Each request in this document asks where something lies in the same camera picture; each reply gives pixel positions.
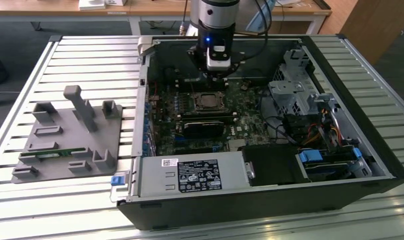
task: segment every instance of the warning label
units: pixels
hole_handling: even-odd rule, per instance
[[[218,160],[179,162],[178,183],[182,193],[220,190],[222,177]]]

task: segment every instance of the slotted metal surface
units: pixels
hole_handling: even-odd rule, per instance
[[[335,36],[312,39],[404,165],[404,104],[346,41]],[[111,202],[109,176],[12,184],[12,169],[35,121],[29,112],[39,101],[52,101],[56,108],[72,107],[61,92],[68,84],[81,86],[92,106],[115,99],[125,107],[119,171],[131,167],[140,69],[136,43],[135,36],[79,36],[48,44],[0,129],[0,239],[404,239],[404,184],[338,211],[163,231],[133,228]]]

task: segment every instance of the sticker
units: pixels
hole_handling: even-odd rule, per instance
[[[182,162],[178,160],[175,164],[178,164],[178,184],[182,193],[223,189],[216,159]]]
[[[115,14],[115,15],[125,15],[125,11],[108,11],[107,14]]]
[[[162,160],[163,167],[175,167],[178,166],[179,159],[178,158],[168,158]]]

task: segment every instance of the blue clip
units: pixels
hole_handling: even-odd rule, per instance
[[[308,158],[307,156],[304,155],[304,153],[299,153],[299,157],[300,157],[300,160],[302,160],[302,163],[306,163],[308,161]]]
[[[323,160],[323,155],[319,150],[304,150],[300,154],[302,162],[316,162]]]
[[[363,153],[358,147],[354,148],[354,153],[358,159],[363,157]]]
[[[125,185],[125,176],[112,176],[109,184],[112,186]]]

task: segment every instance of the gray plastic stand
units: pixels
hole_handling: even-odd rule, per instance
[[[64,97],[75,109],[57,110],[51,102],[35,106],[36,122],[12,172],[15,184],[116,172],[123,106],[105,100],[92,107],[77,85],[65,87]]]

